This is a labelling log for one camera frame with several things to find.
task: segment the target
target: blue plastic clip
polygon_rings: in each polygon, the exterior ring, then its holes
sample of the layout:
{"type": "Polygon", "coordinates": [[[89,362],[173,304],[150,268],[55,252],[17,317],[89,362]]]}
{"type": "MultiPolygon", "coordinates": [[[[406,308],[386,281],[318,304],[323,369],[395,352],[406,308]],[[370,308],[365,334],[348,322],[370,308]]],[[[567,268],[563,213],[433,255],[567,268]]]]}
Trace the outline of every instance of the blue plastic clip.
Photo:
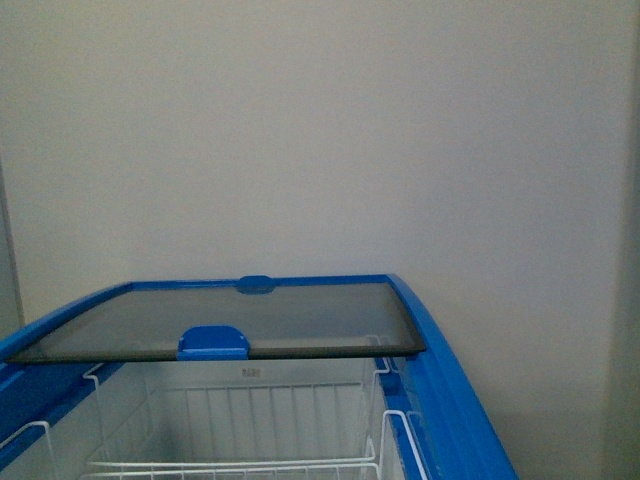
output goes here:
{"type": "Polygon", "coordinates": [[[229,325],[201,325],[182,334],[178,360],[247,360],[249,341],[229,325]]]}

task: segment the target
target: wire rack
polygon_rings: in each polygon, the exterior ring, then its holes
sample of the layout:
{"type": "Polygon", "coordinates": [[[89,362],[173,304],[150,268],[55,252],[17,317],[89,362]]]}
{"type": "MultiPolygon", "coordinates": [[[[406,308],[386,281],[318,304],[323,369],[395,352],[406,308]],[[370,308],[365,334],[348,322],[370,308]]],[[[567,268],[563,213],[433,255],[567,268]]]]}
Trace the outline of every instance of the wire rack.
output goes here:
{"type": "Polygon", "coordinates": [[[95,392],[83,402],[84,409],[72,412],[68,427],[76,436],[79,428],[90,432],[83,443],[96,444],[83,462],[70,464],[74,455],[64,438],[72,434],[56,439],[58,426],[51,429],[46,422],[25,425],[0,444],[4,448],[30,428],[44,429],[39,448],[47,472],[33,478],[401,478],[390,422],[397,416],[421,478],[428,479],[405,414],[385,410],[377,383],[379,375],[390,371],[389,363],[383,369],[364,369],[360,381],[230,386],[150,385],[136,373],[141,367],[118,372],[101,385],[97,368],[85,374],[95,392]]]}

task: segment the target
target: white wire basket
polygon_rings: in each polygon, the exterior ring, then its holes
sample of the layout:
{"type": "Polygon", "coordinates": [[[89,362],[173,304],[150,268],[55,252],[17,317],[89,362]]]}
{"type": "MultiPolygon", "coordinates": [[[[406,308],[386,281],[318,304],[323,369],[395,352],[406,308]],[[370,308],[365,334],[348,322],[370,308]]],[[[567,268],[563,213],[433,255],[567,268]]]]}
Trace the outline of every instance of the white wire basket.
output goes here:
{"type": "Polygon", "coordinates": [[[0,480],[403,478],[388,417],[404,414],[386,410],[380,372],[370,359],[126,364],[104,384],[89,371],[95,392],[54,428],[23,427],[46,435],[0,480]]]}

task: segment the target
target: small label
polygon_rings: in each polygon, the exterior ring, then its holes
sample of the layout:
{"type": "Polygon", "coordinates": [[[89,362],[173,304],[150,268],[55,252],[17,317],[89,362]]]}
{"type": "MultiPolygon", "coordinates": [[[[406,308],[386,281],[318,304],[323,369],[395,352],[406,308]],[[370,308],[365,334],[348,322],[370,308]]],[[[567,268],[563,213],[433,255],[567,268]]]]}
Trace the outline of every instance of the small label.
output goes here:
{"type": "Polygon", "coordinates": [[[242,378],[262,378],[262,370],[255,367],[247,367],[241,370],[242,378]]]}

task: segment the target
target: white wall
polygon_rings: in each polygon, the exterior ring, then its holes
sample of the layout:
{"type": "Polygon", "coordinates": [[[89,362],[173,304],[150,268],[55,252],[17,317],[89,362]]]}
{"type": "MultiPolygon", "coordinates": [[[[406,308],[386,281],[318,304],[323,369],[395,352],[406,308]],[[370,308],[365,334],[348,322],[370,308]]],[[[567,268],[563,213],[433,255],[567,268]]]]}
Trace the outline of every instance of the white wall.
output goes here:
{"type": "Polygon", "coordinates": [[[523,478],[595,478],[635,15],[2,0],[26,317],[132,278],[395,271],[523,478]]]}

